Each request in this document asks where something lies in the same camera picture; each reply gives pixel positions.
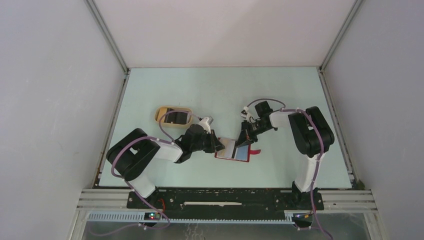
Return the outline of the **white grey credit card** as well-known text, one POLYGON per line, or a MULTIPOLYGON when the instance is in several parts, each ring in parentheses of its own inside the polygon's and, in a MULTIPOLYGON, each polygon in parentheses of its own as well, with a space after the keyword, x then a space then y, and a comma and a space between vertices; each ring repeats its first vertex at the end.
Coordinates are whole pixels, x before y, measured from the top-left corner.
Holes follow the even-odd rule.
POLYGON ((219 141, 224 145, 224 149, 216 153, 219 159, 234 160, 237 152, 236 140, 230 138, 220 138, 219 141))

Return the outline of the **red leather card holder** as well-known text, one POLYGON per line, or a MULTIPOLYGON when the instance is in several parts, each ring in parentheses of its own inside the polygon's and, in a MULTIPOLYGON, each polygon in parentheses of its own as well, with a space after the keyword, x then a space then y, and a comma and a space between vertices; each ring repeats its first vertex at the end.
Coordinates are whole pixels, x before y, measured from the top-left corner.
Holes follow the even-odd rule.
POLYGON ((217 158, 216 157, 217 152, 215 153, 214 157, 216 159, 249 163, 251 156, 258 155, 260 153, 261 153, 261 150, 260 149, 254 149, 254 150, 252 150, 250 145, 246 145, 246 146, 242 146, 242 147, 236 147, 235 159, 217 158))

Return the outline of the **beige oval tray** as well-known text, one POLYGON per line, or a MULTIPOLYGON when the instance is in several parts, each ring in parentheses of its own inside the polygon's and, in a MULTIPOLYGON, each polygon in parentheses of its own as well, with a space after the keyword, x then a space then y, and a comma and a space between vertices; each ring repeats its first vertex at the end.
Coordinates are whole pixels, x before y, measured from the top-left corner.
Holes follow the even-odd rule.
POLYGON ((191 112, 187 107, 163 105, 156 109, 154 120, 162 127, 185 128, 193 121, 191 112))

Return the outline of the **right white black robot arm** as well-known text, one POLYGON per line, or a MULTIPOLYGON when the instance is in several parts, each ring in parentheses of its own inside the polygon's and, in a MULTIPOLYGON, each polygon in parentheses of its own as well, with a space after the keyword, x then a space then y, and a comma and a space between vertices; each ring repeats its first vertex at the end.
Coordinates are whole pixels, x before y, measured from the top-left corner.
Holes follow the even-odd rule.
POLYGON ((285 104, 273 110, 270 98, 259 98, 251 102, 257 117, 250 113, 250 104, 243 107, 241 130, 235 147, 240 148, 258 141, 258 136, 270 130, 290 128, 297 150, 306 157, 293 182, 291 204, 304 209, 311 202, 321 160, 335 142, 335 135, 321 110, 317 106, 307 109, 287 108, 285 104))

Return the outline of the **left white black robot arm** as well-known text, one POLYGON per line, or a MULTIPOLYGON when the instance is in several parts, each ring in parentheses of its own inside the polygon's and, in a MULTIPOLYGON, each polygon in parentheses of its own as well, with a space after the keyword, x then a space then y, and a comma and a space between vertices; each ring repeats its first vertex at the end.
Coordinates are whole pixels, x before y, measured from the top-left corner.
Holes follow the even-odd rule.
POLYGON ((158 202, 158 194, 147 174, 151 162, 165 160, 180 164, 194 152, 215 154, 224 149, 215 131, 206 130, 199 124, 190 125, 174 141, 149 136, 141 128, 136 128, 108 150, 106 159, 112 165, 111 174, 138 192, 138 201, 145 208, 153 208, 158 202))

